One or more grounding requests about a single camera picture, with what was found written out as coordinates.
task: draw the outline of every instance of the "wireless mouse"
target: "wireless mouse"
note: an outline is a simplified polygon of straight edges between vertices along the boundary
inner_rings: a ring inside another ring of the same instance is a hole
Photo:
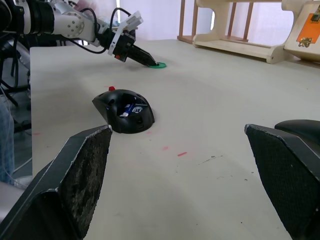
[[[96,96],[92,102],[117,133],[140,133],[155,122],[148,101],[134,91],[110,87],[109,91]]]

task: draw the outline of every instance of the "white curtain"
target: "white curtain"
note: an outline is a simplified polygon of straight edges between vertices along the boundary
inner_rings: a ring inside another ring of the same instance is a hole
[[[143,23],[136,31],[140,40],[177,39],[179,33],[181,0],[119,0],[121,8],[130,13],[140,11]],[[186,0],[184,35],[191,35],[194,0]],[[199,8],[197,33],[208,33],[211,27],[212,10]]]
[[[283,44],[292,29],[294,14],[283,11],[281,2],[257,2],[253,5],[248,39],[264,45]]]
[[[248,2],[237,3],[232,36],[244,36],[248,8]],[[293,21],[293,13],[283,11],[281,2],[255,2],[248,32],[249,43],[268,46],[283,44],[289,36]]]

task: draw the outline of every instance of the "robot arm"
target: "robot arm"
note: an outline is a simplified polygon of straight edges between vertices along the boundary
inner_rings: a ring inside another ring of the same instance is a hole
[[[152,56],[134,45],[136,39],[123,33],[141,24],[139,12],[130,15],[114,32],[105,22],[79,12],[65,2],[56,4],[38,0],[0,0],[0,32],[17,34],[53,34],[79,38],[125,62],[131,58],[146,66],[156,66]]]

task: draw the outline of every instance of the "textured gripper pad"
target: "textured gripper pad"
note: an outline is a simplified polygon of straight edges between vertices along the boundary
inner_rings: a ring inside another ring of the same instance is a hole
[[[61,184],[61,198],[79,237],[84,238],[100,195],[110,130],[88,137]]]
[[[304,236],[320,204],[319,182],[282,138],[252,125],[245,133],[262,184],[284,227],[294,239]],[[320,240],[320,230],[303,239]]]

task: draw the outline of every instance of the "table surface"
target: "table surface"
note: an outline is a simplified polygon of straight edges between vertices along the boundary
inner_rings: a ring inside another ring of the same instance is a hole
[[[31,49],[33,174],[70,136],[106,124],[95,96],[108,86],[132,90],[149,101],[155,123],[137,134],[113,133],[85,239],[290,240],[244,127],[319,120],[320,70],[176,40],[137,45],[167,68],[76,46]]]

